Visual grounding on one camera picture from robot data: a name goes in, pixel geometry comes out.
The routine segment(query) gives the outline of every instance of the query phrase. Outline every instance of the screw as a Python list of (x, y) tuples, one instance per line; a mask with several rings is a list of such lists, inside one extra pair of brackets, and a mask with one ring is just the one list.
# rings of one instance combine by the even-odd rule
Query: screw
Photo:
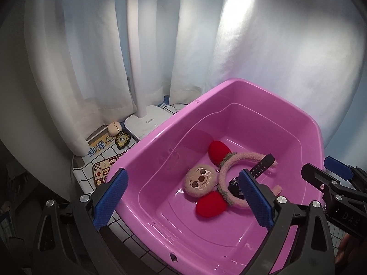
[(54, 205), (55, 201), (53, 199), (50, 199), (46, 202), (46, 207), (52, 207)]
[(277, 198), (278, 202), (281, 204), (285, 204), (287, 202), (287, 199), (284, 196), (279, 196)]
[(321, 204), (318, 202), (318, 201), (313, 201), (312, 202), (312, 205), (315, 207), (315, 208), (319, 208), (321, 206)]
[(80, 197), (79, 199), (82, 203), (86, 203), (89, 200), (89, 195), (88, 194), (84, 194)]

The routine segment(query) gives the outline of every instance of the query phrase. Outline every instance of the mouse pad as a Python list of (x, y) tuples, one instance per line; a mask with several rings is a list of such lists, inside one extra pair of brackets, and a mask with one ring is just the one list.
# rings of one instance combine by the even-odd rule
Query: mouse pad
[(103, 183), (106, 183), (108, 172), (110, 171), (111, 165), (113, 165), (122, 154), (107, 158), (100, 162), (93, 164), (93, 177), (94, 185), (97, 187)]

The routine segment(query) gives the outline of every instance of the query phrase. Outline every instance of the watch face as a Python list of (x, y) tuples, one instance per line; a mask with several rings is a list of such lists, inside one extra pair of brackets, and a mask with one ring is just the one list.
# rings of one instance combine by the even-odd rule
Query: watch face
[(128, 145), (131, 140), (131, 135), (126, 130), (122, 130), (116, 136), (116, 145), (119, 150), (122, 150)]
[(235, 197), (239, 198), (239, 199), (245, 199), (245, 197), (243, 196), (243, 193), (238, 185), (238, 177), (232, 179), (229, 182), (228, 185), (228, 190), (230, 193), (232, 193)]

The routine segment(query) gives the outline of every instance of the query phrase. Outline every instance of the white curtain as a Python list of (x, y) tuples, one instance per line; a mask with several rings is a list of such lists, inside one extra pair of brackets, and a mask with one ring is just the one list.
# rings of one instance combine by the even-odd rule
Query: white curtain
[(114, 0), (26, 0), (25, 41), (39, 91), (62, 138), (86, 138), (133, 113)]
[[(133, 113), (125, 0), (27, 0), (26, 45), (71, 150)], [(309, 113), (325, 144), (360, 80), (366, 27), (350, 0), (139, 0), (147, 105), (189, 103), (232, 77)]]

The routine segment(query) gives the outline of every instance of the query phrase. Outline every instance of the stuffed toy face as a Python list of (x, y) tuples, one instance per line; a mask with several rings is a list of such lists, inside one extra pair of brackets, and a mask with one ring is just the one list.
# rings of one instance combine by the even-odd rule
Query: stuffed toy face
[(185, 191), (188, 195), (201, 197), (212, 191), (218, 183), (218, 173), (210, 165), (201, 164), (188, 171), (185, 177)]

